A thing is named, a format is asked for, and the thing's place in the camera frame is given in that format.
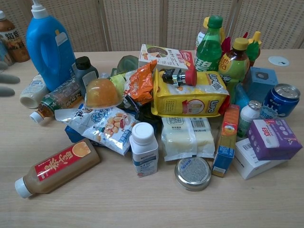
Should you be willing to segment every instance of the yellow snack package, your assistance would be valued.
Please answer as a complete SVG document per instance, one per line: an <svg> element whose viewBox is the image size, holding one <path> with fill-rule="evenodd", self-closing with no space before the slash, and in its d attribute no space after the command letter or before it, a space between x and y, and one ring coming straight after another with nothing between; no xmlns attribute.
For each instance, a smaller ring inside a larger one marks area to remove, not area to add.
<svg viewBox="0 0 304 228"><path fill-rule="evenodd" d="M196 86L175 87L155 70L151 112L162 117L214 117L229 105L229 93L216 71L197 72Z"/></svg>

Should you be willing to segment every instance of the yellow lid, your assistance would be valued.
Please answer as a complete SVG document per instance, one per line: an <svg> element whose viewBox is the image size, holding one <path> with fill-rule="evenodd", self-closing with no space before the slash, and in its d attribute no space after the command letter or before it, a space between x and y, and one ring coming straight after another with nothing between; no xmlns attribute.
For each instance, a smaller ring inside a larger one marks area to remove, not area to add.
<svg viewBox="0 0 304 228"><path fill-rule="evenodd" d="M256 31L253 35L252 38L250 38L248 41L249 41L249 44L253 43L254 42L258 42L258 46L259 48L261 47L262 45L262 41L260 40L261 39L261 32L260 31Z"/></svg>
<svg viewBox="0 0 304 228"><path fill-rule="evenodd" d="M245 51L248 47L248 40L242 37L238 37L234 40L232 47L239 51Z"/></svg>
<svg viewBox="0 0 304 228"><path fill-rule="evenodd" d="M204 22L203 22L203 27L208 29L208 21L209 21L209 17L205 17Z"/></svg>

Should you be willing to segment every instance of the purple tissue box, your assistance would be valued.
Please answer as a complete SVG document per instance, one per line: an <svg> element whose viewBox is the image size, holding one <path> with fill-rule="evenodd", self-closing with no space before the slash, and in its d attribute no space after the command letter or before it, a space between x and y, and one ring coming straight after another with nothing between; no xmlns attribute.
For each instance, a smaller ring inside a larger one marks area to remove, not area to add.
<svg viewBox="0 0 304 228"><path fill-rule="evenodd" d="M262 161L288 160L302 148L285 120L254 120L248 138Z"/></svg>

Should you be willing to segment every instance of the blue plastic jug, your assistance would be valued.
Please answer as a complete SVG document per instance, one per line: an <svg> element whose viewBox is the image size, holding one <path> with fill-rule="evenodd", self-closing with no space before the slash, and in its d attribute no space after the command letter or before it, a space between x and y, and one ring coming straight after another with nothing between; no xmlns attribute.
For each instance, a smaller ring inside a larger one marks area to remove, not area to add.
<svg viewBox="0 0 304 228"><path fill-rule="evenodd" d="M28 53L47 88L53 91L74 75L75 55L62 24L36 0L33 2L34 18L26 34Z"/></svg>

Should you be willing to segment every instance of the metal lid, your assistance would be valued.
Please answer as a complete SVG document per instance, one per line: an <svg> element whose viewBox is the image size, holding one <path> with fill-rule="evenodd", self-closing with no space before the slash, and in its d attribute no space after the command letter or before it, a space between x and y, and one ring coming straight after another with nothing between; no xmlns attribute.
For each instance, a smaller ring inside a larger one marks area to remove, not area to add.
<svg viewBox="0 0 304 228"><path fill-rule="evenodd" d="M200 157L179 160L174 172L177 181L189 191L201 191L211 180L211 168Z"/></svg>
<svg viewBox="0 0 304 228"><path fill-rule="evenodd" d="M275 91L282 97L289 99L297 99L301 95L300 91L296 87L289 84L277 84L275 86Z"/></svg>
<svg viewBox="0 0 304 228"><path fill-rule="evenodd" d="M253 110L260 110L262 107L262 104L259 103L258 101L249 101L249 107L252 108Z"/></svg>

